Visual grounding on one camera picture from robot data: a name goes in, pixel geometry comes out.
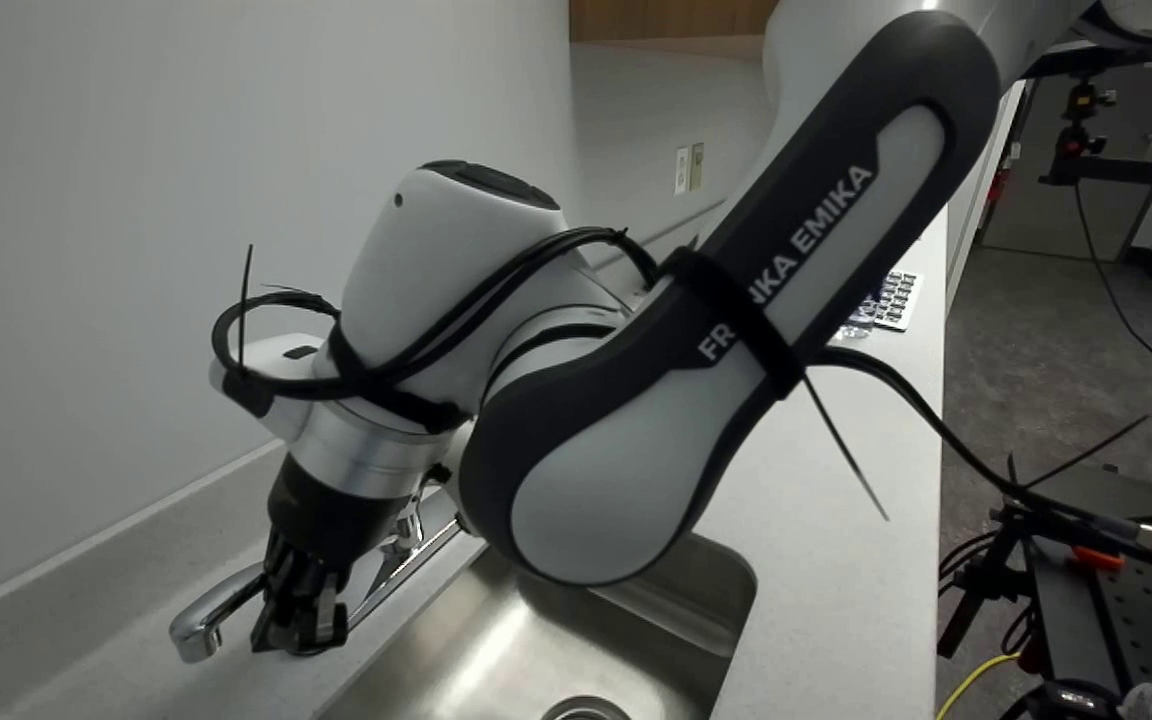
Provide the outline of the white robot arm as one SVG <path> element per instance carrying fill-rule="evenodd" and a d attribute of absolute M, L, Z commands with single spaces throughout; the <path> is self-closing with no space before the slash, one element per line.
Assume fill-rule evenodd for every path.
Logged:
<path fill-rule="evenodd" d="M 601 587 L 703 514 L 733 451 L 953 201 L 1000 96 L 1080 51 L 1152 56 L 1152 0 L 778 0 L 772 129 L 699 243 L 607 289 L 560 204 L 472 161 L 384 201 L 327 332 L 213 322 L 213 383 L 284 441 L 251 645 L 349 639 L 357 558 L 431 477 L 505 558 Z"/>

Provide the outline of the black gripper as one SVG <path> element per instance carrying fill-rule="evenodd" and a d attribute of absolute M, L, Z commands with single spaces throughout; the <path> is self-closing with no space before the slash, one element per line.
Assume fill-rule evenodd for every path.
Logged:
<path fill-rule="evenodd" d="M 394 499 L 337 491 L 284 461 L 269 491 L 263 609 L 251 624 L 256 652 L 317 656 L 349 639 L 351 563 L 397 518 Z"/>

